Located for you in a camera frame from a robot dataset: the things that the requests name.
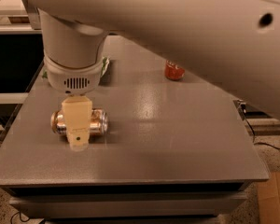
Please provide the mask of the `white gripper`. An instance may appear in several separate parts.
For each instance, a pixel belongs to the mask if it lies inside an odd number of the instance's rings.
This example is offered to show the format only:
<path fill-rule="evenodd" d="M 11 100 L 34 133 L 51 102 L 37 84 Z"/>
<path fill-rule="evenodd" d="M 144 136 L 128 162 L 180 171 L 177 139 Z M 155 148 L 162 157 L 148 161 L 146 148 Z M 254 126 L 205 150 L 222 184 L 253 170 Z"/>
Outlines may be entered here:
<path fill-rule="evenodd" d="M 49 84 L 68 95 L 82 95 L 93 91 L 100 82 L 103 61 L 86 68 L 63 67 L 48 57 L 44 58 Z M 92 101 L 86 96 L 69 96 L 62 102 L 66 137 L 74 151 L 89 145 Z"/>

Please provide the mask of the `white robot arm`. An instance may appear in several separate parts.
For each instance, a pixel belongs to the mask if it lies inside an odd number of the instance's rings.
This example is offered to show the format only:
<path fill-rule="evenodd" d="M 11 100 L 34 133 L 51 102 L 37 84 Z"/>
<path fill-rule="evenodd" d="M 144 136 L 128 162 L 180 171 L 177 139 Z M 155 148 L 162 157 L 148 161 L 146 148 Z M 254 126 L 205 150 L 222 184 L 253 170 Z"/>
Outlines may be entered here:
<path fill-rule="evenodd" d="M 114 32 L 280 120 L 280 0 L 23 0 L 39 11 L 49 82 L 98 85 Z"/>

